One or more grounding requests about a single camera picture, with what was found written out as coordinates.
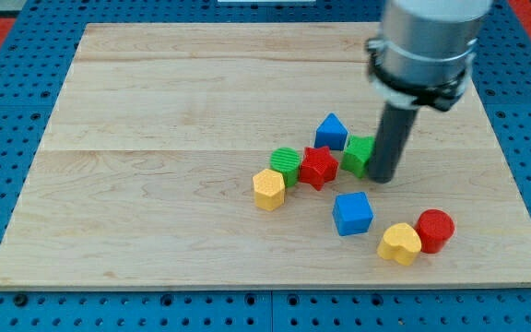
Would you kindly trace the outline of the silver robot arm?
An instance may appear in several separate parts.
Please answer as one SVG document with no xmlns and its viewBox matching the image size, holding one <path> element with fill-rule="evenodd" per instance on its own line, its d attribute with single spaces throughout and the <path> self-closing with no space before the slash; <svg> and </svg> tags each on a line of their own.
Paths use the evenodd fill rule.
<svg viewBox="0 0 531 332">
<path fill-rule="evenodd" d="M 447 112 L 465 94 L 491 0 L 387 0 L 364 49 L 388 108 Z"/>
</svg>

